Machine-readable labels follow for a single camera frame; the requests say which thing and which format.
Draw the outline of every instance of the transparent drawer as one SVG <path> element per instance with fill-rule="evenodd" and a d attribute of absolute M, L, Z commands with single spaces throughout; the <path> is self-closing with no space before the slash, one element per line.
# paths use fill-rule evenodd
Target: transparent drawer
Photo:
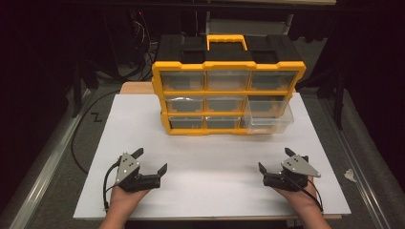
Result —
<path fill-rule="evenodd" d="M 242 127 L 246 128 L 249 135 L 281 134 L 293 122 L 294 117 L 289 105 L 287 105 L 284 114 L 279 117 L 251 116 L 247 114 L 243 118 Z"/>
<path fill-rule="evenodd" d="M 289 87 L 296 71 L 252 72 L 250 90 L 285 90 Z"/>
<path fill-rule="evenodd" d="M 207 71 L 207 90 L 209 91 L 242 91 L 246 89 L 249 71 L 220 70 Z"/>
<path fill-rule="evenodd" d="M 236 129 L 241 118 L 239 116 L 207 116 L 205 119 L 208 129 Z"/>
<path fill-rule="evenodd" d="M 206 97 L 206 109 L 209 112 L 239 112 L 244 105 L 245 97 L 236 96 L 216 96 Z"/>
<path fill-rule="evenodd" d="M 250 95 L 245 112 L 256 116 L 279 116 L 283 114 L 288 100 L 282 95 Z"/>
<path fill-rule="evenodd" d="M 172 129 L 201 129 L 203 118 L 201 116 L 169 116 Z"/>
<path fill-rule="evenodd" d="M 167 91 L 198 91 L 203 89 L 204 71 L 162 71 L 163 88 Z"/>
<path fill-rule="evenodd" d="M 203 111 L 202 96 L 166 96 L 169 113 L 195 113 Z"/>

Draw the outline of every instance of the table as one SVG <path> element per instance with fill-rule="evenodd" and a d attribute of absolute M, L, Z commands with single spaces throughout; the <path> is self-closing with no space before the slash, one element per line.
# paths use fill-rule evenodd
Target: table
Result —
<path fill-rule="evenodd" d="M 116 95 L 75 219 L 105 217 L 105 173 L 122 153 L 141 147 L 141 174 L 155 174 L 164 163 L 168 171 L 161 187 L 140 203 L 130 219 L 293 219 L 284 198 L 263 185 L 258 168 L 260 161 L 268 172 L 279 172 L 280 162 L 288 158 L 285 147 L 309 156 L 310 164 L 322 174 L 315 184 L 325 217 L 351 213 L 299 94 L 289 103 L 295 121 L 281 135 L 185 136 L 165 133 L 159 100 L 151 88 L 149 82 L 125 83 Z M 115 176 L 111 173 L 109 185 Z"/>

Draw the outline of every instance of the hand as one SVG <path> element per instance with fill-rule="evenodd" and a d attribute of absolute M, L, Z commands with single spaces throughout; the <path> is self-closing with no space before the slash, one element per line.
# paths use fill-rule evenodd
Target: hand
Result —
<path fill-rule="evenodd" d="M 139 202 L 149 192 L 150 190 L 143 190 L 135 193 L 126 193 L 118 186 L 114 187 L 110 198 L 110 208 L 99 228 L 123 228 Z"/>
<path fill-rule="evenodd" d="M 313 183 L 313 177 L 309 177 L 309 181 Z M 292 209 L 297 213 L 298 217 L 303 222 L 304 228 L 330 228 L 322 216 L 321 210 L 316 202 L 307 194 L 302 191 L 290 192 L 282 189 L 274 190 L 288 201 L 289 205 L 291 205 Z M 312 184 L 309 183 L 305 190 L 316 197 L 316 190 Z"/>

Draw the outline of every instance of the yellow and black tool box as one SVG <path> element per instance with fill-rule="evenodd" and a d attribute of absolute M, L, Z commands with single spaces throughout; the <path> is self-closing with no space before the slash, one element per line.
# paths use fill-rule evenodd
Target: yellow and black tool box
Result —
<path fill-rule="evenodd" d="M 306 66 L 286 35 L 163 35 L 152 84 L 169 135 L 282 133 Z"/>

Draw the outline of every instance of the yellow handle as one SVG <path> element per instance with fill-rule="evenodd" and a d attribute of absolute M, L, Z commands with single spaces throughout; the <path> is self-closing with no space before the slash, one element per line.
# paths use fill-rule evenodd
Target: yellow handle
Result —
<path fill-rule="evenodd" d="M 207 35 L 206 36 L 206 49 L 209 51 L 210 42 L 241 42 L 244 46 L 244 50 L 247 51 L 247 45 L 243 35 L 228 34 L 228 35 Z"/>

